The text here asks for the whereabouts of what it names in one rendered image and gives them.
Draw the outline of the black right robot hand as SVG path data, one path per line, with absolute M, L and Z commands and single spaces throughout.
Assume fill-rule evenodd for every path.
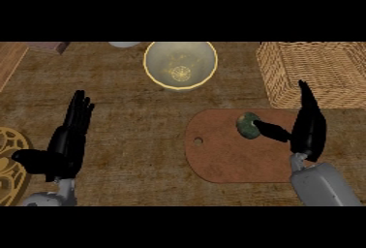
M 325 149 L 328 123 L 318 101 L 306 81 L 299 81 L 302 108 L 293 131 L 288 132 L 280 125 L 256 120 L 254 127 L 271 139 L 290 142 L 294 154 L 306 154 L 306 160 L 316 162 Z

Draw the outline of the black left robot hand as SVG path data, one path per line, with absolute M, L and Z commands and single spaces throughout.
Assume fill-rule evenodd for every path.
M 46 181 L 76 178 L 85 157 L 86 135 L 95 104 L 83 90 L 74 92 L 64 124 L 57 128 L 46 150 L 21 149 L 12 159 L 32 174 L 45 174 Z

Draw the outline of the dark green squash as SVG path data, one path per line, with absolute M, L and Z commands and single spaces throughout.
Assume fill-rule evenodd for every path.
M 260 136 L 260 131 L 253 123 L 256 120 L 259 120 L 259 116 L 253 112 L 246 112 L 237 120 L 238 132 L 249 140 L 254 140 Z

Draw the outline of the brown wooden cutting board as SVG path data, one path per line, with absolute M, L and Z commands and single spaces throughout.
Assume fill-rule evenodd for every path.
M 291 143 L 266 136 L 247 139 L 237 127 L 240 117 L 253 112 L 260 120 L 291 131 L 299 114 L 275 108 L 216 108 L 191 119 L 185 134 L 185 154 L 197 175 L 212 183 L 288 183 L 306 162 L 291 151 Z

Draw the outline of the woven wicker basket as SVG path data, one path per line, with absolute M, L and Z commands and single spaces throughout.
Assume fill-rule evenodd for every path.
M 300 108 L 300 80 L 322 109 L 366 109 L 366 42 L 263 42 L 256 58 L 275 109 Z

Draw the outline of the pale wooden board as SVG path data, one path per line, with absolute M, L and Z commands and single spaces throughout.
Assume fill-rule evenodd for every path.
M 23 62 L 29 46 L 23 42 L 0 42 L 0 92 Z

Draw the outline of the gold patterned plate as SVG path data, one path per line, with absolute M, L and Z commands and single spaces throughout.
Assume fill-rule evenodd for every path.
M 24 134 L 0 127 L 0 206 L 17 205 L 24 196 L 30 174 L 12 155 L 18 150 L 30 148 L 32 143 Z

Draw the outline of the pinkish brown block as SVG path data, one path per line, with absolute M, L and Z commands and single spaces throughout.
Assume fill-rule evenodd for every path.
M 70 42 L 27 42 L 29 48 L 54 54 L 63 54 L 70 46 Z

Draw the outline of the cream bowl with gold rim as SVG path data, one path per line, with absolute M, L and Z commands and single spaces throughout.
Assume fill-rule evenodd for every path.
M 153 82 L 166 90 L 192 91 L 218 70 L 218 51 L 210 42 L 153 42 L 144 68 Z

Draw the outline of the pale grey round object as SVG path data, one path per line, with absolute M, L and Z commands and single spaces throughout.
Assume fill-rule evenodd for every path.
M 128 48 L 128 47 L 138 46 L 141 44 L 141 42 L 110 42 L 110 44 L 114 47 Z

